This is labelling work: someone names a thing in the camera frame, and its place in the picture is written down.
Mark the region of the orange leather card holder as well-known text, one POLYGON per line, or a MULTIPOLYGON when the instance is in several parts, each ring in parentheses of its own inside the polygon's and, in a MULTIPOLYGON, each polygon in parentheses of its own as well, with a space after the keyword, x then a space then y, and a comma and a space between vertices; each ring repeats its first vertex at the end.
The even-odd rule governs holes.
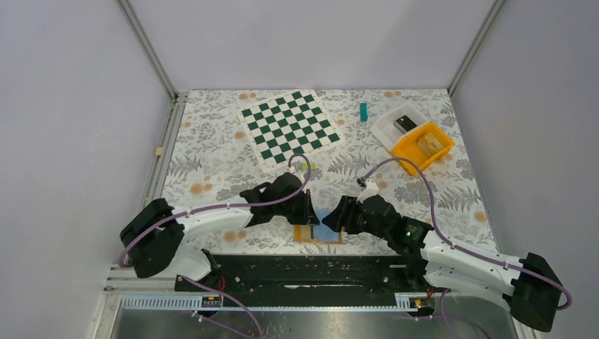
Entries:
POLYGON ((342 234, 334 232, 325 225, 295 225, 296 242, 312 244, 342 244, 342 234))

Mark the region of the gold cards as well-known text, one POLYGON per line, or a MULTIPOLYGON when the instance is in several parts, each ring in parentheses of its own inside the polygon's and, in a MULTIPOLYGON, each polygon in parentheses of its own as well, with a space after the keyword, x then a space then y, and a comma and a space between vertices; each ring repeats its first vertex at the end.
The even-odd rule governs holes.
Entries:
POLYGON ((432 157, 444 149, 444 146, 431 133, 426 133, 417 140, 418 148, 427 156, 432 157))

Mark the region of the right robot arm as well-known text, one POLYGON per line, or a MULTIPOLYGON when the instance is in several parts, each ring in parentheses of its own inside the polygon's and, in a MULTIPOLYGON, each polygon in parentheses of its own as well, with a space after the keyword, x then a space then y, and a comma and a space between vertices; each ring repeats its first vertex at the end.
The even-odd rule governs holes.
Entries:
POLYGON ((530 328, 552 330, 562 284, 537 254, 519 258, 444 240, 429 223, 402 216, 379 195, 363 202, 343 196, 322 222, 336 232, 366 232, 385 240, 406 259, 405 281, 412 290, 430 285, 466 293, 507 310, 530 328))

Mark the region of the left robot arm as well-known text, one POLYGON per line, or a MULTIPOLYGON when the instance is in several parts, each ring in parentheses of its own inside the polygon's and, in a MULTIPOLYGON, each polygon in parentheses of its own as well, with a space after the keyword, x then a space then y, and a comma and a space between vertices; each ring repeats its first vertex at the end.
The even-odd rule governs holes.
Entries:
POLYGON ((234 198, 191 210, 175 208, 164 198, 151 201, 120 232, 123 267, 137 278, 168 272, 191 278, 202 290, 213 289, 219 272, 205 250, 184 243, 219 230, 240 230, 282 217, 291 225, 318 225, 311 193, 304 181, 286 172, 273 182, 242 191, 234 198))

